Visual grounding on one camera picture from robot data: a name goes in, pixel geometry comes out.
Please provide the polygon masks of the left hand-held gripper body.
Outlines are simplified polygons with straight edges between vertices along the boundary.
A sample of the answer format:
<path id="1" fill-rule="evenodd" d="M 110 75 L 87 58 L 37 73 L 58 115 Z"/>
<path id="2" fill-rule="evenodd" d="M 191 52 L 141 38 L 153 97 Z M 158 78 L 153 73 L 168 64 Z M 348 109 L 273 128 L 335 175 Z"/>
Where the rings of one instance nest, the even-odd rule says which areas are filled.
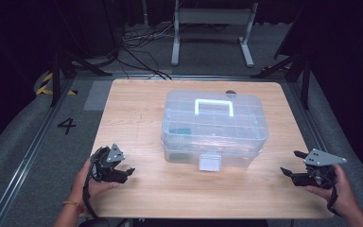
<path id="1" fill-rule="evenodd" d="M 110 174 L 117 173 L 116 166 L 125 159 L 120 148 L 113 144 L 111 147 L 99 148 L 91 157 L 92 177 L 98 182 L 107 182 Z"/>

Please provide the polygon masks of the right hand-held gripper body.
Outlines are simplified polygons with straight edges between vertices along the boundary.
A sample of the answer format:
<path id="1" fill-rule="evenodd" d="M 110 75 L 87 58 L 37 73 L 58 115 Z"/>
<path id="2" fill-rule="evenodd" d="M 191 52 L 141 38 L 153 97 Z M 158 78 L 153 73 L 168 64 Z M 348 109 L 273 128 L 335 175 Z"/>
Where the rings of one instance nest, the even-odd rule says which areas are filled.
<path id="1" fill-rule="evenodd" d="M 335 184 L 336 173 L 333 165 L 346 162 L 346 158 L 315 148 L 303 159 L 311 183 L 323 189 L 330 189 Z"/>

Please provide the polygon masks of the clear plastic storage box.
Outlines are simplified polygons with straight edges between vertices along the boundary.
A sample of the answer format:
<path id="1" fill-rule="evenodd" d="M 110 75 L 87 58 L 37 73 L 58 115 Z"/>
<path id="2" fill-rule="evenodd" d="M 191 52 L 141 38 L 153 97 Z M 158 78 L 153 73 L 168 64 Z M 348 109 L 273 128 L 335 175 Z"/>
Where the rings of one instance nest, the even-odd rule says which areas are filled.
<path id="1" fill-rule="evenodd" d="M 188 127 L 191 134 L 171 134 L 172 127 Z M 184 90 L 166 95 L 161 142 L 170 163 L 201 171 L 247 167 L 267 139 L 268 124 L 257 96 Z"/>

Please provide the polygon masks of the person's left hand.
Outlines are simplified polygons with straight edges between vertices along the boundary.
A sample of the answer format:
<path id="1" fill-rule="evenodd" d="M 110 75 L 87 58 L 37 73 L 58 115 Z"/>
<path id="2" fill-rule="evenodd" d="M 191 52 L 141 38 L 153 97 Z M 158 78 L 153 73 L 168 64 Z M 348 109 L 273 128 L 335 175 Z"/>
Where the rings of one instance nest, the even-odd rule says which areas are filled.
<path id="1" fill-rule="evenodd" d="M 69 201 L 76 202 L 78 205 L 83 205 L 83 186 L 85 184 L 85 180 L 87 179 L 89 170 L 91 166 L 90 159 L 87 159 L 81 168 L 81 170 L 78 172 L 73 185 L 71 187 L 71 192 L 68 197 Z M 88 191 L 90 198 L 96 197 L 98 194 L 108 191 L 110 189 L 114 189 L 119 186 L 119 183 L 105 183 L 105 182 L 97 182 L 94 179 L 91 179 L 89 181 L 88 185 Z"/>

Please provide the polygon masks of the person's right hand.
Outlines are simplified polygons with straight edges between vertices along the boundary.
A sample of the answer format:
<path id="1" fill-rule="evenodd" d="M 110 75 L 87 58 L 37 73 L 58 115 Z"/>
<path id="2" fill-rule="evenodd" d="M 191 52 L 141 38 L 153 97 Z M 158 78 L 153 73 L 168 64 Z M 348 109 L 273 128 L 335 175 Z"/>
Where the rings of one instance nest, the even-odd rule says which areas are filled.
<path id="1" fill-rule="evenodd" d="M 332 189 L 323 189 L 308 185 L 305 190 L 315 194 L 327 202 L 327 208 L 334 210 L 337 214 L 345 208 L 356 207 L 353 189 L 340 165 L 333 165 L 336 173 L 335 186 Z"/>

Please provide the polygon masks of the green item inside box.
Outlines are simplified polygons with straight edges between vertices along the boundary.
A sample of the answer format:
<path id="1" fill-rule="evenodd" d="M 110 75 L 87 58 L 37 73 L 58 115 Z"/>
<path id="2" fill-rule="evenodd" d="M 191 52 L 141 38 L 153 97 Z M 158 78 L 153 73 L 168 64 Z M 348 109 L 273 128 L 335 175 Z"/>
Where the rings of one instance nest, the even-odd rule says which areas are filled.
<path id="1" fill-rule="evenodd" d="M 168 130 L 171 134 L 190 135 L 191 129 L 188 127 L 172 127 Z"/>

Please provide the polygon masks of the black tripod stand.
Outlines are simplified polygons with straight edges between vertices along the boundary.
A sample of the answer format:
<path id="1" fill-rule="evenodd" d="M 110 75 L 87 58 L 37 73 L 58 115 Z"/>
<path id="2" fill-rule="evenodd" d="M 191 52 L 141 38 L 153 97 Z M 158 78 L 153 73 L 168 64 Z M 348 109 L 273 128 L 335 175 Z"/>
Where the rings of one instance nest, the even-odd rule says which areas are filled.
<path id="1" fill-rule="evenodd" d="M 104 72 L 97 66 L 78 57 L 76 54 L 61 47 L 58 48 L 52 58 L 53 97 L 51 107 L 55 107 L 61 98 L 61 73 L 63 73 L 67 79 L 74 79 L 77 75 L 76 67 L 72 64 L 73 61 L 76 61 L 81 66 L 99 76 L 111 75 L 111 73 Z"/>
<path id="2" fill-rule="evenodd" d="M 309 109 L 308 106 L 308 93 L 309 93 L 309 81 L 311 73 L 311 60 L 307 55 L 293 55 L 290 56 L 268 69 L 263 69 L 260 74 L 253 75 L 255 79 L 264 79 L 270 76 L 272 73 L 282 69 L 285 66 L 290 65 L 287 73 L 285 75 L 285 80 L 287 82 L 295 82 L 299 76 L 302 76 L 302 87 L 301 87 L 301 101 L 302 105 L 306 110 Z"/>

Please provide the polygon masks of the yellow and black floor tape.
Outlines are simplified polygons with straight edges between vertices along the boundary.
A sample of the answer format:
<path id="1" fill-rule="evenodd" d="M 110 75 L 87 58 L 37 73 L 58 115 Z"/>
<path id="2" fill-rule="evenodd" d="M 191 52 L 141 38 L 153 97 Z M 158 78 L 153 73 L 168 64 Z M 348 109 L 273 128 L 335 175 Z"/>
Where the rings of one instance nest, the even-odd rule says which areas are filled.
<path id="1" fill-rule="evenodd" d="M 38 89 L 36 90 L 36 95 L 54 95 L 53 90 L 47 89 L 47 85 L 49 83 L 49 81 L 53 78 L 53 73 L 48 73 L 47 75 L 45 75 L 43 77 L 43 81 L 41 83 L 41 85 L 38 87 Z M 78 94 L 77 90 L 70 90 L 67 92 L 67 95 L 69 96 L 76 96 Z"/>

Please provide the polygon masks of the white metal stand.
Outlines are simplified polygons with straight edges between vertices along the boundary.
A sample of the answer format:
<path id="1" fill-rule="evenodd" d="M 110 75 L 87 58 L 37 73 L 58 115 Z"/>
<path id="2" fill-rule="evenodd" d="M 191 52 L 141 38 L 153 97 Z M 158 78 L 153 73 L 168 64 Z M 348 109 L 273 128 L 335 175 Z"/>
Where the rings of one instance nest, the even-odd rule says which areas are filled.
<path id="1" fill-rule="evenodd" d="M 179 64 L 181 37 L 180 24 L 217 24 L 217 25 L 244 25 L 245 33 L 238 39 L 239 45 L 249 68 L 254 66 L 248 40 L 255 19 L 258 3 L 253 2 L 249 9 L 185 9 L 181 7 L 180 0 L 175 0 L 174 8 L 174 40 L 171 64 Z"/>

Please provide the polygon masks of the metal floor rail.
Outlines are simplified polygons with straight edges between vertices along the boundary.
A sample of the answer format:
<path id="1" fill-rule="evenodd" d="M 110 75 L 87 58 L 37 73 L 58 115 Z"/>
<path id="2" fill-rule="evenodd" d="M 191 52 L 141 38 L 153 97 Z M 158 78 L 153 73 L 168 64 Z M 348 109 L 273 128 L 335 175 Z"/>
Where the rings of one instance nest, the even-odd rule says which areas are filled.
<path id="1" fill-rule="evenodd" d="M 159 80 L 227 80 L 227 81 L 283 81 L 285 76 L 276 75 L 265 78 L 255 78 L 247 75 L 222 76 L 222 75 L 151 75 L 151 74 L 112 74 L 99 76 L 96 74 L 78 74 L 76 79 L 84 80 L 115 80 L 115 79 L 159 79 Z"/>
<path id="2" fill-rule="evenodd" d="M 55 105 L 51 96 L 36 96 L 0 136 L 0 227 L 48 227 L 55 220 L 66 192 L 55 187 L 61 176 L 50 169 L 59 150 L 51 137 L 73 84 L 62 85 Z"/>
<path id="3" fill-rule="evenodd" d="M 306 110 L 302 104 L 299 88 L 295 83 L 288 83 L 287 90 L 291 94 L 293 114 L 299 120 L 299 129 L 307 148 L 318 148 L 327 151 L 327 147 L 325 146 L 312 114 L 309 110 Z"/>

